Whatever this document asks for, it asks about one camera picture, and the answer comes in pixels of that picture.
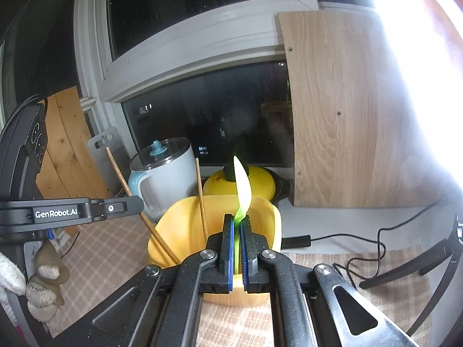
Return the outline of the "white knit gloved hand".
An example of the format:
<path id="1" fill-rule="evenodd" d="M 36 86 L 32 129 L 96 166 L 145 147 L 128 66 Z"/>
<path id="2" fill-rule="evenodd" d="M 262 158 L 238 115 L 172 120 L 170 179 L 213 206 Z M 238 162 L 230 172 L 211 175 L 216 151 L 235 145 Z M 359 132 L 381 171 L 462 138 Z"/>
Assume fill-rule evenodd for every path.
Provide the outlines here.
<path id="1" fill-rule="evenodd" d="M 19 323 L 7 293 L 25 296 L 27 308 L 37 321 L 50 331 L 62 330 L 64 298 L 60 286 L 70 278 L 53 244 L 45 240 L 34 258 L 35 274 L 26 279 L 20 269 L 4 254 L 1 255 L 1 306 L 13 327 Z"/>

